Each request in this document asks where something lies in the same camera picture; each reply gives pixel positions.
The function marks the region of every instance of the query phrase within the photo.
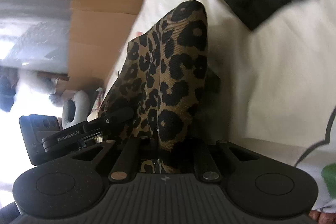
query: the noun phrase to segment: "person's hand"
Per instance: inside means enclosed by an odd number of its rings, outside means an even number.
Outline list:
[[[311,211],[309,217],[315,220],[318,224],[333,224],[336,223],[336,213],[320,213],[318,211]]]

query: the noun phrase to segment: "ribbed rubber surface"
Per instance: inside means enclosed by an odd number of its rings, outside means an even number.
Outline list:
[[[13,224],[256,224],[315,223],[307,216],[264,220],[234,207],[218,185],[204,184],[193,174],[137,174],[127,184],[110,187],[103,200],[89,211],[62,220],[23,215]]]

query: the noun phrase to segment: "white fabric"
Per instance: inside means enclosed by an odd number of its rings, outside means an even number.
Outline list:
[[[90,98],[85,91],[80,90],[73,96],[75,103],[75,115],[72,121],[69,121],[69,105],[68,101],[64,103],[62,114],[62,127],[63,129],[72,127],[80,122],[87,120],[90,111]]]
[[[144,0],[127,41],[147,32],[183,1]],[[223,0],[198,1],[208,15],[208,65],[221,78],[220,93],[201,105],[209,141],[226,138],[230,131],[230,140],[238,145],[294,165],[306,148],[324,140],[336,104],[336,0],[291,3],[254,32]],[[126,52],[127,43],[107,91]],[[325,165],[310,161],[315,153],[299,168],[319,180],[323,194],[315,208],[322,208],[334,201],[320,183]],[[336,150],[331,153],[331,162],[336,162]],[[330,210],[336,212],[336,206]]]
[[[319,186],[313,210],[336,213],[336,122],[332,121],[330,143],[314,149],[298,168],[309,173]]]

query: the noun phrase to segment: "circular pad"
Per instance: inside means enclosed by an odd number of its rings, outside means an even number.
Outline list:
[[[257,188],[270,195],[285,195],[294,188],[294,182],[286,175],[269,173],[259,176],[255,180]]]
[[[46,195],[62,195],[72,190],[75,179],[64,173],[50,173],[37,180],[37,189]]]

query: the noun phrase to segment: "green object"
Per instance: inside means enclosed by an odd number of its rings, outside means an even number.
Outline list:
[[[321,175],[327,185],[331,198],[336,198],[336,163],[322,169]]]

